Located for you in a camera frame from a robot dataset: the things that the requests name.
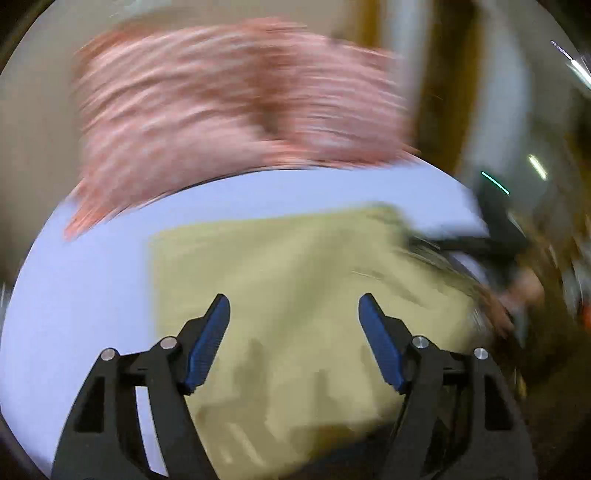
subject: white table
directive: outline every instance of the white table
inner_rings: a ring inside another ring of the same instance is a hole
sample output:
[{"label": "white table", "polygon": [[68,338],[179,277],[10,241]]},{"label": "white table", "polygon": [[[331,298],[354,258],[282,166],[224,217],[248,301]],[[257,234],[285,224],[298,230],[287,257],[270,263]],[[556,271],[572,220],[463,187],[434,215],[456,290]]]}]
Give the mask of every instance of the white table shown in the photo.
[{"label": "white table", "polygon": [[[422,161],[370,170],[264,171],[177,193],[103,223],[73,242],[63,231],[75,205],[47,221],[24,263],[0,343],[2,414],[49,474],[61,429],[99,352],[143,351],[158,339],[151,308],[148,241],[188,223],[263,218],[382,201],[428,233],[486,232],[470,193]],[[138,399],[148,459],[164,467]]]}]

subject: yellow cloth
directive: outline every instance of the yellow cloth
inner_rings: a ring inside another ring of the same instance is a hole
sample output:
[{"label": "yellow cloth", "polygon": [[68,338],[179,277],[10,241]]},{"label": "yellow cloth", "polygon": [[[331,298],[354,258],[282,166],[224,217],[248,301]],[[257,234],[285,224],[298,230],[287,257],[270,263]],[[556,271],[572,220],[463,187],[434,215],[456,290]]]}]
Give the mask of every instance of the yellow cloth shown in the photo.
[{"label": "yellow cloth", "polygon": [[178,333],[217,293],[230,300],[209,377],[187,399],[222,480],[284,474],[395,415],[401,397],[359,324],[364,293],[440,348],[474,346],[472,299],[408,255],[407,234],[397,211],[378,204],[154,239],[159,334]]}]

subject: pink towel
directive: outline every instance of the pink towel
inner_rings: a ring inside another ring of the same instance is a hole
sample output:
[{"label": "pink towel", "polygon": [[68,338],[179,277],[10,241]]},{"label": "pink towel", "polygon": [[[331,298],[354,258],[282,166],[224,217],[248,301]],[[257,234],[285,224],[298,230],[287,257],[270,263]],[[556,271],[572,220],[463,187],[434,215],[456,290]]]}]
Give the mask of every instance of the pink towel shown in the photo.
[{"label": "pink towel", "polygon": [[[264,168],[404,158],[386,53],[277,20],[124,25],[78,53],[82,179],[72,238],[131,206]],[[263,127],[275,113],[278,134]]]}]

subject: metal screw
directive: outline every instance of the metal screw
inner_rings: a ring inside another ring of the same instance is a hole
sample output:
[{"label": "metal screw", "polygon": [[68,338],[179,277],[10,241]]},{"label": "metal screw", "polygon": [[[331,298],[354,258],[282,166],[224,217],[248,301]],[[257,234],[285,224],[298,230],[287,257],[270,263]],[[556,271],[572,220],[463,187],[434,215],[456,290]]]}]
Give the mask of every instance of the metal screw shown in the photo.
[{"label": "metal screw", "polygon": [[415,338],[413,338],[413,345],[417,348],[427,348],[429,346],[429,340],[427,340],[425,337],[423,336],[416,336]]},{"label": "metal screw", "polygon": [[488,352],[481,346],[474,350],[474,356],[478,360],[486,360],[488,358]]},{"label": "metal screw", "polygon": [[164,337],[160,340],[160,346],[165,350],[170,350],[177,345],[177,339],[175,337]]},{"label": "metal screw", "polygon": [[100,358],[101,360],[104,360],[105,362],[108,362],[109,360],[113,360],[115,358],[115,350],[112,348],[105,348],[101,353],[100,353]]}]

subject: blue gripper pad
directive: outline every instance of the blue gripper pad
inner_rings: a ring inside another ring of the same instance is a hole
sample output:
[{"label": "blue gripper pad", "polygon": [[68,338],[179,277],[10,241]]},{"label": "blue gripper pad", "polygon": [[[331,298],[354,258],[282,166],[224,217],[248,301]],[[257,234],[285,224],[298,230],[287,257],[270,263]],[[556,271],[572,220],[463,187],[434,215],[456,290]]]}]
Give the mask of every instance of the blue gripper pad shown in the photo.
[{"label": "blue gripper pad", "polygon": [[219,297],[217,305],[210,312],[207,324],[189,354],[187,376],[183,383],[190,393],[205,383],[217,349],[230,323],[230,301],[225,296]]},{"label": "blue gripper pad", "polygon": [[359,299],[359,323],[361,323],[369,346],[374,353],[382,377],[397,392],[405,393],[407,382],[402,373],[403,352],[396,347],[390,334],[386,331],[384,321],[389,320],[401,322],[398,319],[386,317],[372,294],[366,293]]}]

